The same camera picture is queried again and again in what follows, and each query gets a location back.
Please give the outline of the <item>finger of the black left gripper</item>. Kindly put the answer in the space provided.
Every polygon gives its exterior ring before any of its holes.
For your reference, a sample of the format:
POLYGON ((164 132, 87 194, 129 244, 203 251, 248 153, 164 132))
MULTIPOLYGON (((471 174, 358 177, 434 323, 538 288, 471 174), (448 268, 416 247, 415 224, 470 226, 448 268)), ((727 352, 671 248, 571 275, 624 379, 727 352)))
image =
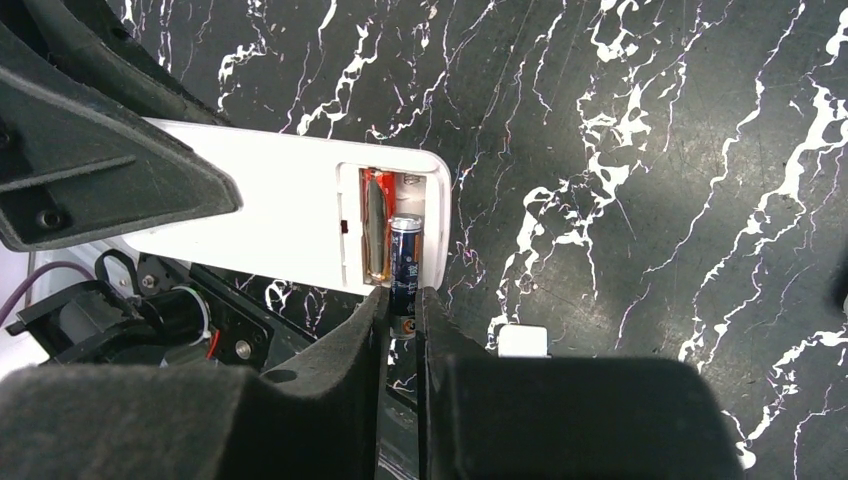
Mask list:
POLYGON ((143 117, 227 126, 124 28, 105 1, 23 3, 58 67, 143 117))

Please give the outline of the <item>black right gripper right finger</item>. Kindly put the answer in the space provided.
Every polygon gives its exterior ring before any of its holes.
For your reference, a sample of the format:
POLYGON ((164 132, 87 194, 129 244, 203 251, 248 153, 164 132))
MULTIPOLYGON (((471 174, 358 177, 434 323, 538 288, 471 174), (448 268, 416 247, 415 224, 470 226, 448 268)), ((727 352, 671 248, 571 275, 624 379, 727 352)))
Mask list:
POLYGON ((740 479, 707 383, 664 358, 499 358, 416 298, 423 479, 740 479))

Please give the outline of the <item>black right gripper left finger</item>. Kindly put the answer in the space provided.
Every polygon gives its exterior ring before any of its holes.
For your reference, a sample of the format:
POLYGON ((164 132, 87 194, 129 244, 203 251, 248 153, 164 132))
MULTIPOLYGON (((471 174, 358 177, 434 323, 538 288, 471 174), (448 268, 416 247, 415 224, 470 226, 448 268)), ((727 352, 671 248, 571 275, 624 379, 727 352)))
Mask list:
POLYGON ((371 479, 388 292, 264 374, 211 365, 17 370, 1 384, 5 479, 371 479))

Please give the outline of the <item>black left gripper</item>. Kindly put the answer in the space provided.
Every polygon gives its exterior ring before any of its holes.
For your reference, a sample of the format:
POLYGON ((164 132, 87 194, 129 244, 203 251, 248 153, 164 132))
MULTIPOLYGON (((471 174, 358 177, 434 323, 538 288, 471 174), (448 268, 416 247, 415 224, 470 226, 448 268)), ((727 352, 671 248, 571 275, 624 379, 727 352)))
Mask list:
MULTIPOLYGON (((241 207, 234 181, 192 148, 1 31, 1 240, 65 248, 241 207)), ((208 267, 116 248, 36 268, 55 291, 6 313, 6 365, 211 362, 272 368, 311 344, 208 267)))

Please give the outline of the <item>white remote control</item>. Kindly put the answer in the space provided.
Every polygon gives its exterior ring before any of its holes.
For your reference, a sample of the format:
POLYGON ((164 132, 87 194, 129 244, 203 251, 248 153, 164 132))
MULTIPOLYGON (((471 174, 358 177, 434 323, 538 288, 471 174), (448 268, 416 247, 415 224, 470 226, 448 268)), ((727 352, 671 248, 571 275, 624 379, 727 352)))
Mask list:
POLYGON ((451 230, 451 176, 436 154, 408 148, 157 120, 226 173, 233 213, 124 236, 132 249, 187 262, 368 294, 361 173, 397 176, 397 208, 423 219, 419 280, 442 284, 451 230))

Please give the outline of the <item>white remote battery cover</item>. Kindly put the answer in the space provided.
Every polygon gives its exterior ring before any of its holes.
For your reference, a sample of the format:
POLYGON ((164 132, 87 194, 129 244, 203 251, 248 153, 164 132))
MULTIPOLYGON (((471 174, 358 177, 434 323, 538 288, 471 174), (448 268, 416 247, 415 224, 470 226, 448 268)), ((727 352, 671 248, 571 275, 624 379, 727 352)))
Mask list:
POLYGON ((499 358, 546 358, 548 330, 543 326, 506 324, 497 333, 499 358))

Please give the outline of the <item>orange battery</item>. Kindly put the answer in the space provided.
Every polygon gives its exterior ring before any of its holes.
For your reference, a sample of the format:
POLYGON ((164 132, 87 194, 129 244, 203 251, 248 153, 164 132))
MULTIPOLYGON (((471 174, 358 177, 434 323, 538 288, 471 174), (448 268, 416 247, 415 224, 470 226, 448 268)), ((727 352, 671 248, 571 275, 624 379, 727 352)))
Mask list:
POLYGON ((396 210, 395 173, 376 168, 360 170, 363 226, 363 266, 367 283, 389 281, 390 219, 396 210))

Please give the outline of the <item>dark blue battery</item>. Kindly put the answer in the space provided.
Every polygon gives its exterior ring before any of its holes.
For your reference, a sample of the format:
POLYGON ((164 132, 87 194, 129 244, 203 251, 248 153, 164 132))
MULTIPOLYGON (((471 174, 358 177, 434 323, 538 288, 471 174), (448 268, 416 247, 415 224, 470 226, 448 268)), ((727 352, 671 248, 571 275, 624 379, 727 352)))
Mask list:
POLYGON ((414 214, 394 215, 390 226, 390 333, 398 340, 415 335, 415 300, 419 285, 423 219, 414 214))

